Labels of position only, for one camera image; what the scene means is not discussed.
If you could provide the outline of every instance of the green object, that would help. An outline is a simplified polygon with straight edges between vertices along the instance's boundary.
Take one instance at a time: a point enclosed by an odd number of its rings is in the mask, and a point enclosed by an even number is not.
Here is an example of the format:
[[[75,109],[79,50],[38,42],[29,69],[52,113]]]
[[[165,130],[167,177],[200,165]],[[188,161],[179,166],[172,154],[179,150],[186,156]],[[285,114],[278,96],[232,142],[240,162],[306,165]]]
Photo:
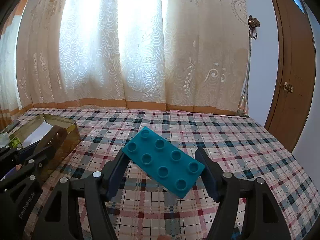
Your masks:
[[[22,144],[21,144],[20,139],[19,139],[18,137],[15,137],[15,138],[13,138],[13,139],[10,141],[9,146],[10,146],[10,148],[15,148],[15,147],[17,147],[19,144],[20,144],[21,147],[22,147]]]

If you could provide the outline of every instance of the white wall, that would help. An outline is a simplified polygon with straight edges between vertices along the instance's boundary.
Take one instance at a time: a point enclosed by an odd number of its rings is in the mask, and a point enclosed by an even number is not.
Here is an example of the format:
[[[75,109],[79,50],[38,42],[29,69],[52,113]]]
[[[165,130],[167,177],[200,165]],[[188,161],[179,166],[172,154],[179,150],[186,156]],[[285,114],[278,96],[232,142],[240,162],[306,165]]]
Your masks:
[[[248,16],[257,18],[258,39],[252,40],[249,116],[264,126],[278,71],[278,28],[272,0],[246,0]]]
[[[307,122],[292,154],[320,189],[320,24],[307,7],[316,47],[316,82]]]

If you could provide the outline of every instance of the white lace curtain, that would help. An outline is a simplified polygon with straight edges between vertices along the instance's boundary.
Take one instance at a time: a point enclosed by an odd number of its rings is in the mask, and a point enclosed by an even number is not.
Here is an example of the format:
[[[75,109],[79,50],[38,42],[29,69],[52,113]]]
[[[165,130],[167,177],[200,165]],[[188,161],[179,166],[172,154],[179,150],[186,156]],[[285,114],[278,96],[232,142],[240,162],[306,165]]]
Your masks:
[[[16,79],[16,46],[23,9],[21,0],[0,30],[0,131],[23,112]]]
[[[247,37],[245,0],[29,0],[21,103],[233,114]]]

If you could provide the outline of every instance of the door knob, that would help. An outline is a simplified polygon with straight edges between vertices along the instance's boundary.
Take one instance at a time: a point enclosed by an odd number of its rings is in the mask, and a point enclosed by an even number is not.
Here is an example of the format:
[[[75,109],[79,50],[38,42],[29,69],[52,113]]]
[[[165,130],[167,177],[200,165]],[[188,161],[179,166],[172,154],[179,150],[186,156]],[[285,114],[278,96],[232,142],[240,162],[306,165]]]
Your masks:
[[[293,92],[293,85],[288,84],[287,82],[284,83],[283,85],[284,91],[288,91],[289,93]]]

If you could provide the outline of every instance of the wooden door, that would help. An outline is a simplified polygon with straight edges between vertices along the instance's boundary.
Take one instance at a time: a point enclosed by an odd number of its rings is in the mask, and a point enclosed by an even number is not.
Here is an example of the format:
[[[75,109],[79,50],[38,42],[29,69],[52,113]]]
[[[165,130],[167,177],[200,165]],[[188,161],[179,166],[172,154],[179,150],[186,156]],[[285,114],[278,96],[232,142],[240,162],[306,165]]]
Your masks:
[[[316,76],[315,47],[307,13],[293,0],[272,1],[278,24],[279,65],[265,128],[292,152],[310,110]]]

